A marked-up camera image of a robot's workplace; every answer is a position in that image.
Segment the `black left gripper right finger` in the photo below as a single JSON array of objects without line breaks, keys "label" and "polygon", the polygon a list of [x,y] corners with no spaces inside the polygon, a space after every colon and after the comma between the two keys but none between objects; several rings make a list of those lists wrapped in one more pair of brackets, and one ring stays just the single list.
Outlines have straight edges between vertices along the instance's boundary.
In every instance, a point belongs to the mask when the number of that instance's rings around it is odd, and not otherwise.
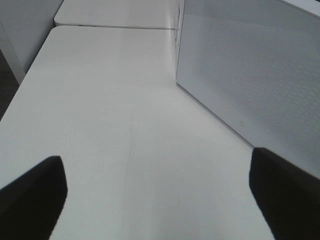
[{"label": "black left gripper right finger", "polygon": [[267,148],[252,151],[249,188],[276,240],[320,238],[320,180]]}]

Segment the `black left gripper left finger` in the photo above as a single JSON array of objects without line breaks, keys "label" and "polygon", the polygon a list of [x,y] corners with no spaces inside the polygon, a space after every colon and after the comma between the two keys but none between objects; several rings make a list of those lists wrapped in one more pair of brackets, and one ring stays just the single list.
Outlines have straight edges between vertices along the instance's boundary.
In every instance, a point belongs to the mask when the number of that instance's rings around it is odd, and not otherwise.
[{"label": "black left gripper left finger", "polygon": [[0,190],[0,238],[48,240],[68,195],[60,156],[50,156]]}]

